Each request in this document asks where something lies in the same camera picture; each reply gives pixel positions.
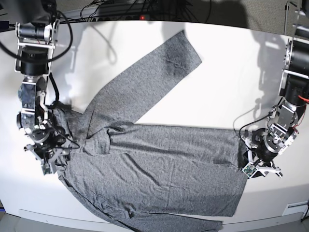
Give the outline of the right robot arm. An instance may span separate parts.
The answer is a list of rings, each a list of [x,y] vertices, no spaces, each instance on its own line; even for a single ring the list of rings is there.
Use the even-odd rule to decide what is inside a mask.
[[[15,61],[15,71],[24,76],[18,92],[22,109],[16,124],[33,141],[24,150],[30,151],[41,163],[44,174],[54,174],[58,157],[70,156],[71,137],[54,123],[53,110],[59,91],[51,73],[51,63],[39,62],[53,57],[60,14],[54,0],[39,0],[36,4],[39,17],[15,25],[17,55],[23,58],[23,61]]]

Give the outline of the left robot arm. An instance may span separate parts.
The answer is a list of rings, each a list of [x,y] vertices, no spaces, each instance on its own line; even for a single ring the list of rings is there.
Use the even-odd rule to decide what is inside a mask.
[[[274,158],[294,142],[297,126],[309,103],[309,44],[292,38],[286,46],[282,72],[279,103],[264,117],[265,128],[252,132],[251,137],[240,135],[246,145],[247,161],[242,172],[247,178],[267,176],[269,173],[282,177],[281,169]]]

